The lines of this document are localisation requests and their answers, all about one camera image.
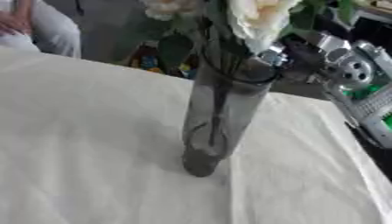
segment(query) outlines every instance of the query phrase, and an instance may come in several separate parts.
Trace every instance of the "white fabric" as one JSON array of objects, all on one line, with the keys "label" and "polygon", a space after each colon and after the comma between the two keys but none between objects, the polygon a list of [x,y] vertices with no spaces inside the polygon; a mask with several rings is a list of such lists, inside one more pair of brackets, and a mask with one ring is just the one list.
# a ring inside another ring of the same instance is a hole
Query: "white fabric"
[{"label": "white fabric", "polygon": [[[31,23],[33,36],[44,43],[51,53],[79,58],[81,56],[81,34],[78,26],[67,16],[42,0],[32,0]],[[12,11],[13,1],[0,0],[0,11]],[[4,34],[0,46],[38,52],[32,37],[26,34]]]},{"label": "white fabric", "polygon": [[327,101],[270,94],[213,176],[187,175],[191,84],[0,48],[0,223],[391,223],[391,184]]}]

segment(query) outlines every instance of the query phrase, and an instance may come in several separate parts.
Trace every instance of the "glass vase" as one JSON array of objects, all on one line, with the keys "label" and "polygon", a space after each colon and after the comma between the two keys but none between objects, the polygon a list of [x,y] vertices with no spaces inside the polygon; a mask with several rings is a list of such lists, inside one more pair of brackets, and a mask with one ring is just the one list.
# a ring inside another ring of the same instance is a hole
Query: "glass vase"
[{"label": "glass vase", "polygon": [[260,58],[241,60],[234,73],[216,66],[204,51],[183,128],[183,166],[196,177],[211,175],[233,154],[276,72]]}]

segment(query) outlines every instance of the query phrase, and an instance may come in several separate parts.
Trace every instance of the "white pants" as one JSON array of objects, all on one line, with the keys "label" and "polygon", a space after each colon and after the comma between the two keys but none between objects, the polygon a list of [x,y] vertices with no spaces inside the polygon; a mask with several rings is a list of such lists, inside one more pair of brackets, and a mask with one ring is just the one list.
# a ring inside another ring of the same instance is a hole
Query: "white pants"
[{"label": "white pants", "polygon": [[[11,11],[13,0],[0,0],[0,11]],[[79,58],[81,37],[78,26],[67,16],[42,0],[32,0],[31,23],[33,34],[39,45],[47,47],[51,53]],[[32,37],[22,33],[0,36],[0,46],[39,52]]]}]

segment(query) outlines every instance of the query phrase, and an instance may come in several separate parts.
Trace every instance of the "person's arm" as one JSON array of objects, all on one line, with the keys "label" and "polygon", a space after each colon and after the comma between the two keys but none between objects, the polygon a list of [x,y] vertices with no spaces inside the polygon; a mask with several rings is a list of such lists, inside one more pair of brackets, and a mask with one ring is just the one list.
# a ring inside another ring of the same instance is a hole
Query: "person's arm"
[{"label": "person's arm", "polygon": [[15,0],[15,10],[12,12],[16,22],[20,24],[23,33],[31,34],[30,16],[32,14],[32,0]]},{"label": "person's arm", "polygon": [[32,0],[16,0],[14,16],[21,19],[30,20],[32,10]]}]

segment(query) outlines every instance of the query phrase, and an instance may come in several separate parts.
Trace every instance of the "white rose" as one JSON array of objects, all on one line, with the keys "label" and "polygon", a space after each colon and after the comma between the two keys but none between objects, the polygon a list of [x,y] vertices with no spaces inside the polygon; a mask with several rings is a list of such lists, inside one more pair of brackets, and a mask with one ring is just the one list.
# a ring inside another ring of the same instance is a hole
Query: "white rose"
[{"label": "white rose", "polygon": [[170,20],[174,15],[194,16],[201,12],[201,0],[142,0],[146,15],[158,20]]},{"label": "white rose", "polygon": [[267,50],[289,23],[289,9],[302,0],[228,0],[234,34],[258,54]]}]

